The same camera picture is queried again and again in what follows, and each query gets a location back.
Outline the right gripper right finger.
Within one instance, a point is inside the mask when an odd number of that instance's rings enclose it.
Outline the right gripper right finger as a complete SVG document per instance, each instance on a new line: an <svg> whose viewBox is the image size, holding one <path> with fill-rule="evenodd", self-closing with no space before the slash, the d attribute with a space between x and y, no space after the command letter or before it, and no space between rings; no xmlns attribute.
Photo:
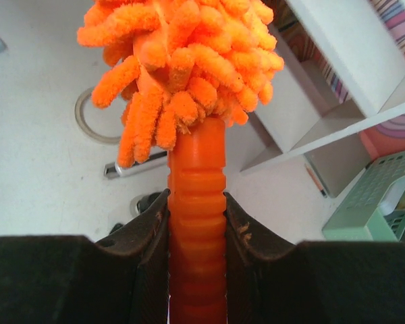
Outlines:
<svg viewBox="0 0 405 324"><path fill-rule="evenodd" d="M229 323L405 323L405 242L292 244L226 201Z"/></svg>

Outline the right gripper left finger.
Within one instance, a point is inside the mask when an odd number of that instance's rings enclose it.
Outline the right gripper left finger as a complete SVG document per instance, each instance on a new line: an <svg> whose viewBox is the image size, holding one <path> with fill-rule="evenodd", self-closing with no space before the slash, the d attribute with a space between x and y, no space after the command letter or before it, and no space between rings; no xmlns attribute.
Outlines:
<svg viewBox="0 0 405 324"><path fill-rule="evenodd" d="M0 236L0 323L166 323L168 196L97 242Z"/></svg>

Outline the white black utility knife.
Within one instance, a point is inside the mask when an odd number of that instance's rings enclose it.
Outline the white black utility knife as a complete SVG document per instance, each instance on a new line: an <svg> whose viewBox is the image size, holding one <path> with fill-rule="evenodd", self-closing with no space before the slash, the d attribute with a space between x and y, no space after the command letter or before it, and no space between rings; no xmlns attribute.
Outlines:
<svg viewBox="0 0 405 324"><path fill-rule="evenodd" d="M149 171L154 168L163 166L167 163L167 152L159 151L153 153L143 162L135 162L131 167L120 167L116 162L108 163L104 167L103 175L108 180L115 178L126 178L137 173Z"/></svg>

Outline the orange microfiber duster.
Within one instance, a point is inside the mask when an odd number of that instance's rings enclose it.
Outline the orange microfiber duster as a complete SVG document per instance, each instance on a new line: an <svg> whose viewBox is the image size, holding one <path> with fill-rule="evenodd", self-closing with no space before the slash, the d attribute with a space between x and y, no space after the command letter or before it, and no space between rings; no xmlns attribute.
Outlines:
<svg viewBox="0 0 405 324"><path fill-rule="evenodd" d="M272 99L273 19L262 1L95 1L77 32L109 66L93 104L127 102L117 164L168 154L172 323L227 321L225 130Z"/></svg>

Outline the white wooden bookshelf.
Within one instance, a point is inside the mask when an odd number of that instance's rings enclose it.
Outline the white wooden bookshelf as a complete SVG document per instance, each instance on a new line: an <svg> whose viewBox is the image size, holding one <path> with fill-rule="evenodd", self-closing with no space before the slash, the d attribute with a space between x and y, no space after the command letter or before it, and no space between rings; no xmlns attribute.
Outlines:
<svg viewBox="0 0 405 324"><path fill-rule="evenodd" d="M285 61L256 111L271 144L245 172L405 114L405 53L372 1L271 1Z"/></svg>

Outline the black vacuum nozzle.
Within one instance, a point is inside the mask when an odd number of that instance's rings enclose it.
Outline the black vacuum nozzle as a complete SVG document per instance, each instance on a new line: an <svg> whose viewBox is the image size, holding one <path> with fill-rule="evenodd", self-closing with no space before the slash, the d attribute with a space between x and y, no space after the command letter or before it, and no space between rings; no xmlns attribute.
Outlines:
<svg viewBox="0 0 405 324"><path fill-rule="evenodd" d="M116 232L117 230L120 230L123 226L124 226L123 223L116 223L116 224L112 227L111 231L109 232L109 235L113 234L113 233Z"/></svg>

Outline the orange pencil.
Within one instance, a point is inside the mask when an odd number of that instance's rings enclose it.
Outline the orange pencil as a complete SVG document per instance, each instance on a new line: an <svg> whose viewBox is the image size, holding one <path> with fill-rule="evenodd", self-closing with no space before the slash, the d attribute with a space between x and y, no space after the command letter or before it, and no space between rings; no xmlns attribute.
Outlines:
<svg viewBox="0 0 405 324"><path fill-rule="evenodd" d="M308 173L308 175L310 176L310 178L312 179L312 181L314 182L315 186L318 188L318 191L321 193L321 195L324 198L327 198L327 193L322 185L322 183L320 182L320 180L318 179L317 175L314 173L314 171L312 170L312 168L305 164L305 169L306 172Z"/></svg>

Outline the green desk organizer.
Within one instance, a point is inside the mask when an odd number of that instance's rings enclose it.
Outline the green desk organizer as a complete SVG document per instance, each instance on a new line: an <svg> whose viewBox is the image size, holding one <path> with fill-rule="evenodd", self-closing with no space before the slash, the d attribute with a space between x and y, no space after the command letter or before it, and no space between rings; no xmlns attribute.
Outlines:
<svg viewBox="0 0 405 324"><path fill-rule="evenodd" d="M405 191L405 151L376 159L324 225L326 240L400 240L405 220L390 219Z"/></svg>

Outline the masking tape roll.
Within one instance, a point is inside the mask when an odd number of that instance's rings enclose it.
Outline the masking tape roll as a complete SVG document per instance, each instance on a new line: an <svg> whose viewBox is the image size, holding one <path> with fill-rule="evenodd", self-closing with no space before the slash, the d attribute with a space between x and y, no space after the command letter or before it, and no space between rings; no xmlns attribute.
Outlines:
<svg viewBox="0 0 405 324"><path fill-rule="evenodd" d="M94 106L91 99L93 87L82 91L74 105L74 117L81 132L100 144L117 145L123 130L120 116L124 102L117 99L106 109Z"/></svg>

